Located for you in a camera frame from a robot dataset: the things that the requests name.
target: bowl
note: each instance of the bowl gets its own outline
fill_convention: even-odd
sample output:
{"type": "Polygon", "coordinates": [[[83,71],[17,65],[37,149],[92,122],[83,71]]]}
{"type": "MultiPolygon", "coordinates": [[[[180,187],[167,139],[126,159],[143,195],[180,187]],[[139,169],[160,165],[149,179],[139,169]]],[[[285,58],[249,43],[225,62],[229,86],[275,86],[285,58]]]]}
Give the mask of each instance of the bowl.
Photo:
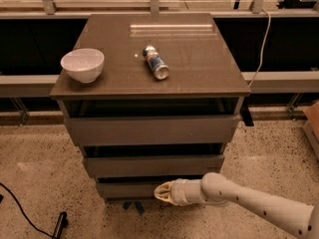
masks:
{"type": "Polygon", "coordinates": [[[93,82],[102,72],[104,54],[95,49],[79,49],[65,55],[61,66],[74,80],[81,83],[93,82]]]}

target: soda can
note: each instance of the soda can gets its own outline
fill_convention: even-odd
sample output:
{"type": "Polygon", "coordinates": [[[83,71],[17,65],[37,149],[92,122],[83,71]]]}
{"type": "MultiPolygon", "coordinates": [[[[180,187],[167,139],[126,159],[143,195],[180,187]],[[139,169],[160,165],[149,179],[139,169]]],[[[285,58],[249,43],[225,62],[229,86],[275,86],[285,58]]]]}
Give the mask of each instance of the soda can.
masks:
{"type": "Polygon", "coordinates": [[[163,80],[168,76],[168,66],[160,57],[156,48],[147,45],[143,49],[143,56],[149,63],[149,66],[158,80],[163,80]]]}

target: concrete floor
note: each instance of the concrete floor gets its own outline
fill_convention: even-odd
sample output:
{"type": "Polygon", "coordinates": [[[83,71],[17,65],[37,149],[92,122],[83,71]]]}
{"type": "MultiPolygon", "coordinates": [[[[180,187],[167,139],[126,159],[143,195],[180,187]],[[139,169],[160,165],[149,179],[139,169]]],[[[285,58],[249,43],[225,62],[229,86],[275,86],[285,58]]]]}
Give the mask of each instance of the concrete floor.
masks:
{"type": "MultiPolygon", "coordinates": [[[[225,151],[221,174],[234,182],[307,204],[319,196],[319,164],[302,126],[305,120],[239,124],[225,151]]],[[[53,233],[61,211],[69,226],[62,238],[293,238],[236,204],[224,208],[174,207],[143,201],[105,203],[82,165],[82,156],[60,123],[0,126],[0,181],[20,200],[30,219],[53,233]]],[[[24,219],[0,188],[0,238],[49,238],[24,219]]]]}

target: brown cabinet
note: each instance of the brown cabinet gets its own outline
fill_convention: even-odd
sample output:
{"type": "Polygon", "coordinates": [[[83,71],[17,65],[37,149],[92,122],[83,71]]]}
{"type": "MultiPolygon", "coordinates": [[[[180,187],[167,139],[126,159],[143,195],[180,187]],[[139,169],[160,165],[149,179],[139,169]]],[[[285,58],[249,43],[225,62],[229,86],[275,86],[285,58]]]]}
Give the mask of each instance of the brown cabinet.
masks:
{"type": "Polygon", "coordinates": [[[92,15],[78,48],[105,54],[102,74],[85,85],[63,71],[51,96],[104,199],[220,171],[249,88],[209,14],[92,15]],[[163,81],[142,56],[149,44],[169,66],[163,81]]]}

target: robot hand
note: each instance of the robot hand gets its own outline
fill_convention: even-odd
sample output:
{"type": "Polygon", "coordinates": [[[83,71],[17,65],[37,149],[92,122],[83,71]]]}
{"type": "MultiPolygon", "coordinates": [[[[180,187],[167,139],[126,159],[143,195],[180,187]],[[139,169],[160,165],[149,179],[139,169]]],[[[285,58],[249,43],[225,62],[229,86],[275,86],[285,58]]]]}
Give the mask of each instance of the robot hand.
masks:
{"type": "Polygon", "coordinates": [[[221,205],[231,201],[271,222],[296,238],[319,238],[319,204],[312,206],[243,187],[218,173],[202,179],[178,179],[155,190],[155,197],[173,205],[221,205]]]}

